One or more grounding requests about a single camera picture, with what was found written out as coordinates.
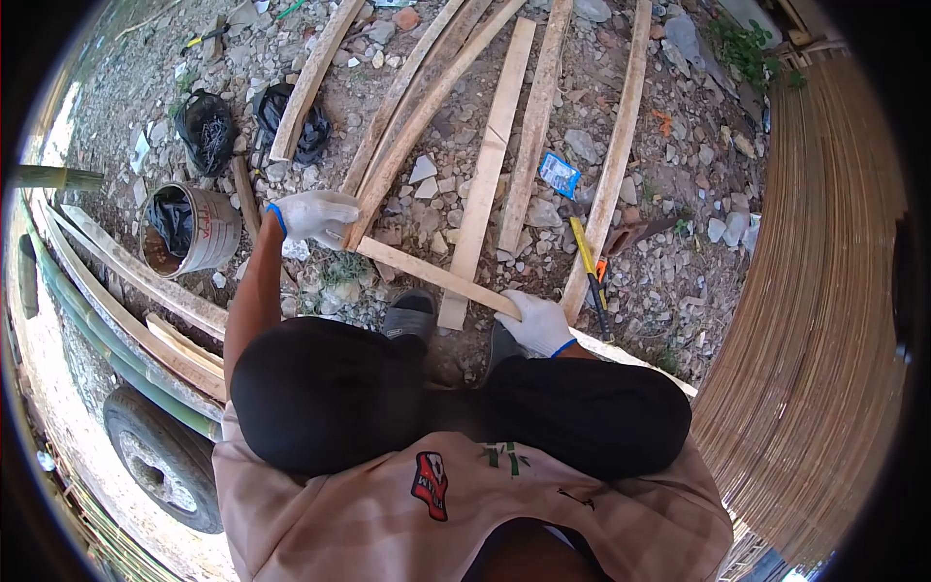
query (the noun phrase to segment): black plastic bag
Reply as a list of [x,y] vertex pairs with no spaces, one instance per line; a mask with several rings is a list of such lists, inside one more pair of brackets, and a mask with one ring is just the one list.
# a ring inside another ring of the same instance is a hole
[[[291,83],[278,83],[263,89],[252,98],[252,115],[255,117],[259,129],[262,130],[262,141],[265,146],[271,146],[278,131],[281,116],[285,114],[288,97],[294,90]],[[323,107],[318,102],[307,112],[304,119],[304,130],[297,141],[294,152],[294,161],[305,165],[316,164],[323,159],[323,150],[327,147],[332,133],[332,125]]]
[[181,188],[163,188],[148,209],[149,223],[165,239],[165,246],[176,257],[184,258],[191,248],[194,233],[194,215],[191,203]]
[[236,140],[236,126],[226,102],[198,89],[184,102],[174,121],[197,169],[208,178],[219,176],[233,157],[233,141]]

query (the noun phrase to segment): hand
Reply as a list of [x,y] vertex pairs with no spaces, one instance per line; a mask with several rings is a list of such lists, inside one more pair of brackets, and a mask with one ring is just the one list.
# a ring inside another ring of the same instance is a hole
[[501,294],[518,307],[521,321],[501,312],[494,314],[494,318],[511,332],[518,344],[552,358],[575,343],[558,304],[514,289],[501,291]]
[[280,211],[280,222],[291,240],[313,238],[328,249],[343,248],[344,226],[358,218],[356,199],[332,190],[311,190],[285,196],[268,205]]

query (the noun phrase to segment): shirt logo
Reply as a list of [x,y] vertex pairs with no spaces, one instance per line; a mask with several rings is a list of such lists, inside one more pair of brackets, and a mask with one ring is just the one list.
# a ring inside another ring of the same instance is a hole
[[439,453],[423,451],[417,454],[417,472],[413,476],[411,495],[426,503],[427,512],[436,521],[446,521],[446,488],[450,482],[443,470]]

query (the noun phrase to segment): paint bucket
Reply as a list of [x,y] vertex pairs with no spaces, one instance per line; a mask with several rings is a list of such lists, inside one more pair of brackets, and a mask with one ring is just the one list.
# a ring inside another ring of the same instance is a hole
[[[165,239],[147,220],[149,208],[159,196],[177,196],[179,193],[191,205],[194,226],[191,244],[183,258],[169,252]],[[222,194],[170,182],[155,190],[145,208],[140,229],[142,256],[161,277],[175,278],[182,273],[216,268],[233,258],[239,248],[242,217],[230,204],[229,198]]]

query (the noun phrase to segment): car tire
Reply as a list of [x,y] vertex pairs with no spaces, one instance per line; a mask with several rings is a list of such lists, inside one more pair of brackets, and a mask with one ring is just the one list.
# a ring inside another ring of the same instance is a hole
[[103,402],[103,424],[123,467],[160,508],[193,530],[223,531],[212,442],[129,386]]

